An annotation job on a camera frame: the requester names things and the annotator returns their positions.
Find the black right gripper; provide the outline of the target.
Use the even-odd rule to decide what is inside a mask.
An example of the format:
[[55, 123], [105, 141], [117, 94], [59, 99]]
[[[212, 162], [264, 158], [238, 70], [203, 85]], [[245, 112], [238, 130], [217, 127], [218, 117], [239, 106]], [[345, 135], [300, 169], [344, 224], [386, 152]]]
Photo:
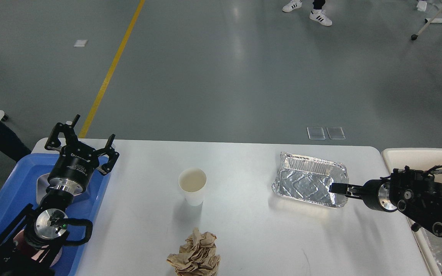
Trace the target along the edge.
[[350, 199], [362, 199], [364, 204], [375, 211], [395, 212], [396, 206], [391, 202], [390, 190], [381, 180], [369, 180], [363, 187], [346, 183], [332, 183], [329, 192], [346, 196]]

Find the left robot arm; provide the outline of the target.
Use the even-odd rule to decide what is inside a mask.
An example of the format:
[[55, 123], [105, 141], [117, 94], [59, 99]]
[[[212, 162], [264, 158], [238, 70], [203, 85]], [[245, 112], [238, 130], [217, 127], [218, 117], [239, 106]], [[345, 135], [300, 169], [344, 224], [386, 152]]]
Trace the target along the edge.
[[80, 141], [79, 120], [57, 123], [44, 148], [15, 166], [0, 190], [0, 276], [73, 276], [91, 239], [119, 158], [109, 136], [103, 148]]

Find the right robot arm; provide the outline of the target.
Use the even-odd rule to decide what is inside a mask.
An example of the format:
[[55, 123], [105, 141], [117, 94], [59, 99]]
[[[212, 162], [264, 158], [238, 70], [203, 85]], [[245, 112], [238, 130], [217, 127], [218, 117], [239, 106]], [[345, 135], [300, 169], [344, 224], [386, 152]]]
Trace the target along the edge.
[[395, 168], [387, 177], [368, 180], [363, 186], [332, 183], [329, 191], [350, 199], [360, 199], [376, 211], [399, 211], [413, 221], [412, 231], [421, 228], [442, 238], [442, 183], [435, 175], [442, 165], [426, 171]]

